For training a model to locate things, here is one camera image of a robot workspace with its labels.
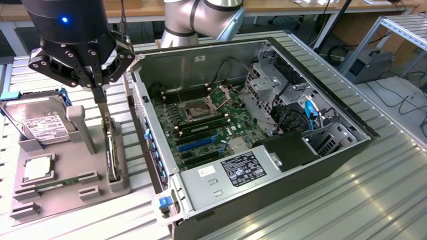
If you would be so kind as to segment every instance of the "gray parts tray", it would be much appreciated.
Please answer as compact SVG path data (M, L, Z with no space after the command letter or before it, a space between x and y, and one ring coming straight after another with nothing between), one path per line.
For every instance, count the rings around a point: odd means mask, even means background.
M121 175L117 182L111 183L107 177L105 141L100 125L88 128L97 149L96 154L89 155L84 141L51 144L44 146L43 150L29 153L20 149L9 210L9 216L15 219L13 226L120 197L131 192L120 123L116 122L115 127ZM28 159L39 157L51 158L51 172L55 174L23 182L25 163ZM77 183L69 184L69 179L77 179ZM64 186L52 187L41 192L36 190L20 191L52 182L59 182L57 184L61 182Z

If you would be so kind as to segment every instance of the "gray device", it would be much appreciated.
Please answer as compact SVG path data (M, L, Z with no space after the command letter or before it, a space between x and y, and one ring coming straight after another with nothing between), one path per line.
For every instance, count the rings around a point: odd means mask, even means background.
M274 38L139 53L156 221L197 239L330 176L379 137Z
M383 51L378 47L367 48L360 52L346 78L354 84L375 81L390 67L392 60L394 54L390 51Z
M0 97L0 113L24 140L36 139L43 145L68 141L68 133L76 131L65 116L69 105L64 88L43 92L4 92Z

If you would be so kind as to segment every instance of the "warning label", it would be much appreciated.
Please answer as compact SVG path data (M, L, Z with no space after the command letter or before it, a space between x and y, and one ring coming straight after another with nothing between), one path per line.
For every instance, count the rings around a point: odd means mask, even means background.
M239 187L267 175L259 160L251 151L220 163L235 187Z
M39 141L68 136L67 128L57 115L25 119L23 123Z

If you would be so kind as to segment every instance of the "blue latch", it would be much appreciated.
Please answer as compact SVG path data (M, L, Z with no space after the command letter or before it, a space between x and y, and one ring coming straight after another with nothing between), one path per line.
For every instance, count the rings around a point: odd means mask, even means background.
M145 130L145 134L144 134L144 139L147 140L148 139L148 137L149 137L149 128L147 128L147 130Z
M19 91L3 92L0 96L0 101L17 100L20 99L20 96L21 96L21 93Z
M64 87L61 87L57 92L60 93L61 97L64 98L65 105L71 106L72 101L69 100L67 89Z
M160 207L159 207L160 209L165 209L168 206L171 206L173 204L171 196L165 196L165 197L160 198L159 202L160 202Z

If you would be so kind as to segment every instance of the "ram module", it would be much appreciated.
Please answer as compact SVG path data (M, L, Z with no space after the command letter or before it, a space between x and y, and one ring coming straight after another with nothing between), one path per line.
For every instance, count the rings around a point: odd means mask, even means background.
M185 128L179 129L179 136L187 137L205 131L222 128L230 124L231 119L228 117L223 117L208 122L200 123L197 125L188 126Z

